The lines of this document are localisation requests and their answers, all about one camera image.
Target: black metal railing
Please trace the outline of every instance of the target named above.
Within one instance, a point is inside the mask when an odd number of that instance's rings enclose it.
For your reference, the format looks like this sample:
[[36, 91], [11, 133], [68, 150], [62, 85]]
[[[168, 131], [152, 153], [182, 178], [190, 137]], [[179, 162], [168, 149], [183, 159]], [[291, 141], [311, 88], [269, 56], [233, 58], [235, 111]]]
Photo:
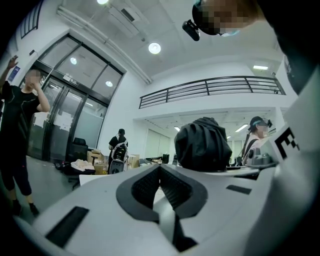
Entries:
[[186, 82], [149, 93], [140, 97], [139, 109], [195, 97], [239, 93], [286, 95], [276, 78], [262, 76], [223, 76]]

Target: white ceiling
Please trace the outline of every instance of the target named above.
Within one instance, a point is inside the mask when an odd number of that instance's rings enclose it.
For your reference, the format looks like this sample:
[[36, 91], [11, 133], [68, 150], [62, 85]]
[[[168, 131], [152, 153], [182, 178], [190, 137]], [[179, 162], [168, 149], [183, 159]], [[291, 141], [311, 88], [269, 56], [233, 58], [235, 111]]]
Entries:
[[171, 137], [174, 137], [175, 134], [177, 134], [174, 128], [176, 126], [181, 128], [182, 126], [203, 117], [214, 118], [219, 126], [225, 128], [226, 135], [231, 136], [229, 140], [245, 140], [248, 127], [240, 132], [235, 131], [244, 124], [250, 124], [251, 119], [256, 116], [270, 119], [273, 126], [269, 130], [275, 128], [275, 112], [272, 108], [243, 108], [236, 110], [233, 108], [224, 111], [174, 114], [172, 116], [148, 118], [145, 119], [145, 122], [160, 128], [167, 134], [171, 134]]
[[[131, 0], [149, 24], [128, 38], [108, 20], [108, 8], [124, 1], [109, 0], [107, 5], [100, 5], [96, 0], [65, 0], [64, 7], [106, 34], [151, 77], [176, 66], [218, 56], [241, 57], [249, 67], [265, 63], [270, 68], [259, 72], [261, 76], [278, 70], [282, 54], [273, 29], [266, 22], [256, 22], [230, 37], [201, 33], [200, 41], [195, 42], [182, 29], [183, 22], [192, 18], [195, 0]], [[148, 51], [152, 42], [161, 45], [157, 55]]]

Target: person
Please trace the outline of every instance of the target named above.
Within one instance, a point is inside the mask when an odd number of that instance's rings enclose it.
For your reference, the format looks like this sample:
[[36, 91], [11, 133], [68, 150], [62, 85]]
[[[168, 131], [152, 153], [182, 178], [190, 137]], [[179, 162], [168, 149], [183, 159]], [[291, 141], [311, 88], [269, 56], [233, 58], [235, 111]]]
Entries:
[[260, 116], [255, 116], [250, 121], [250, 127], [247, 132], [247, 137], [241, 152], [243, 163], [246, 163], [247, 154], [252, 148], [260, 148], [264, 143], [264, 138], [268, 135], [268, 126], [272, 123]]
[[192, 16], [199, 29], [209, 35], [230, 34], [256, 21], [267, 21], [286, 55], [284, 64], [290, 84], [299, 94], [320, 63], [319, 41], [313, 36], [318, 31], [317, 12], [304, 2], [198, 0]]
[[18, 62], [17, 56], [10, 59], [7, 68], [0, 77], [0, 96], [4, 100], [4, 111], [0, 129], [0, 170], [4, 186], [13, 201], [13, 214], [19, 215], [22, 207], [17, 199], [15, 182], [26, 197], [33, 215], [39, 213], [32, 199], [32, 190], [28, 180], [27, 146], [28, 128], [35, 112], [48, 112], [49, 102], [41, 89], [39, 70], [29, 70], [25, 75], [25, 86], [20, 89], [6, 81], [9, 70]]
[[111, 163], [113, 161], [111, 155], [112, 155], [112, 150], [116, 147], [116, 145], [118, 145], [119, 143], [124, 143], [127, 139], [125, 137], [125, 130], [124, 129], [119, 129], [119, 132], [116, 136], [112, 137], [112, 139], [110, 140], [109, 142], [109, 149], [111, 150], [110, 151], [110, 154], [109, 154], [109, 161], [108, 161], [108, 174], [110, 174], [110, 166], [111, 166]]

